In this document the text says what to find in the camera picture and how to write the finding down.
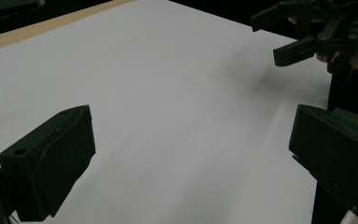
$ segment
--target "wooden edge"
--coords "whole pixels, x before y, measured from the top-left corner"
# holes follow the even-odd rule
[[[72,12],[48,21],[22,27],[7,33],[0,34],[0,48],[19,43],[22,40],[41,35],[50,30],[62,27],[74,21],[81,20],[96,13],[105,11],[111,7],[117,7],[135,0],[113,0],[94,7],[88,7],[76,12]]]

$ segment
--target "white tabletop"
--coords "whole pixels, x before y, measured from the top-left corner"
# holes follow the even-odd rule
[[[137,0],[0,49],[0,152],[90,105],[97,153],[44,223],[309,224],[316,180],[288,143],[330,76],[276,67],[293,41]]]

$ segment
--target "white table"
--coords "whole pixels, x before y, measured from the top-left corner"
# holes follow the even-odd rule
[[[330,75],[276,67],[293,41],[137,0],[0,49],[0,152],[90,105],[97,153],[44,223],[310,224],[316,180],[288,143]]]

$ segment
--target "white paper sheet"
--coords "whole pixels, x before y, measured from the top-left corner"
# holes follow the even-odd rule
[[[45,223],[309,224],[316,181],[288,143],[330,76],[276,67],[293,41],[138,0],[0,49],[0,152],[90,105],[97,153]]]

